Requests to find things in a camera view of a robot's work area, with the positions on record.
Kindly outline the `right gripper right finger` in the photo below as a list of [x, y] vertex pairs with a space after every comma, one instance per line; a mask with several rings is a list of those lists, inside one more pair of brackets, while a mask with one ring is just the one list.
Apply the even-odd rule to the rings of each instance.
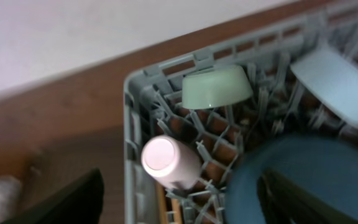
[[267, 223], [358, 223], [358, 168], [266, 168], [257, 193]]

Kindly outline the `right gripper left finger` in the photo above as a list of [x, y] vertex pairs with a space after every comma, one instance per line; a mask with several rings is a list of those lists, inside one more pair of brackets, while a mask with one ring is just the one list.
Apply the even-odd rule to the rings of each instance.
[[93, 169], [2, 224], [98, 224], [103, 197], [103, 176]]

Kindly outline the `dark blue plate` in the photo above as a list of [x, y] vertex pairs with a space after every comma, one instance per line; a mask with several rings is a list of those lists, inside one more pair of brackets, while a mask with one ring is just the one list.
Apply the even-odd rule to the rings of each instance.
[[234, 171], [226, 190], [228, 223], [265, 223], [257, 181], [267, 169], [358, 221], [358, 150], [333, 139], [285, 136], [250, 152]]

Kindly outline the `wooden chopstick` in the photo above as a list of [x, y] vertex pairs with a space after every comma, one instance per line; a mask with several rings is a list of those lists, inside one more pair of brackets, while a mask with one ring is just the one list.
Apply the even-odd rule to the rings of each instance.
[[176, 224], [183, 224], [181, 205], [179, 199], [172, 198], [173, 220]]
[[167, 203], [165, 199], [165, 189], [159, 183], [155, 184], [155, 188], [156, 188], [156, 194], [158, 199], [158, 214], [159, 214], [160, 224], [169, 224], [167, 218]]

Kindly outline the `pink cup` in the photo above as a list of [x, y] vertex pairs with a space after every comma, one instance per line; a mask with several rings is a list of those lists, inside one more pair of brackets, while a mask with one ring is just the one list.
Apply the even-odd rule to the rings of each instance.
[[146, 173], [168, 189], [188, 190], [201, 175], [197, 153], [167, 135], [149, 140], [142, 149], [140, 161]]

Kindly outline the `light blue bowl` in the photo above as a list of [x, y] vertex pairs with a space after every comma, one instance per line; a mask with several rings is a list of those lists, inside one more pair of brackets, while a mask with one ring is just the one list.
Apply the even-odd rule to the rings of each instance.
[[290, 68], [325, 107], [358, 128], [358, 68], [353, 63], [328, 47], [306, 54]]

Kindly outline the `light green bowl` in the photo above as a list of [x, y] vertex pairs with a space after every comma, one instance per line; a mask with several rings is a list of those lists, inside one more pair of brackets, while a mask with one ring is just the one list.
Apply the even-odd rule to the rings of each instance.
[[217, 65], [189, 74], [182, 82], [182, 107], [203, 110], [233, 105], [254, 92], [239, 65]]

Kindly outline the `grey dishwasher rack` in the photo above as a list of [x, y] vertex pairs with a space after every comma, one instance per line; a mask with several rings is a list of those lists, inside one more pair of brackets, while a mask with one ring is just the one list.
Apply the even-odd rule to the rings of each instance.
[[[160, 223], [155, 184], [141, 164], [154, 137], [170, 136], [200, 157], [201, 175], [188, 190], [165, 189], [167, 218], [179, 199], [183, 223], [228, 223], [227, 185], [250, 152], [285, 136], [333, 139], [358, 150], [358, 128], [325, 107], [290, 65], [332, 48], [358, 68], [358, 1], [338, 1], [234, 39], [131, 73], [124, 83], [126, 223]], [[217, 65], [241, 66], [253, 96], [233, 105], [182, 107], [185, 76]]]

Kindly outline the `brown serving tray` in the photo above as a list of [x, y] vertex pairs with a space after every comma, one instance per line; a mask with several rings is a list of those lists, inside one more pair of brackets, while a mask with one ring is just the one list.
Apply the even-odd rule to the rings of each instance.
[[98, 168], [104, 179], [100, 223], [124, 223], [124, 128], [113, 126], [44, 146], [31, 167], [19, 213]]

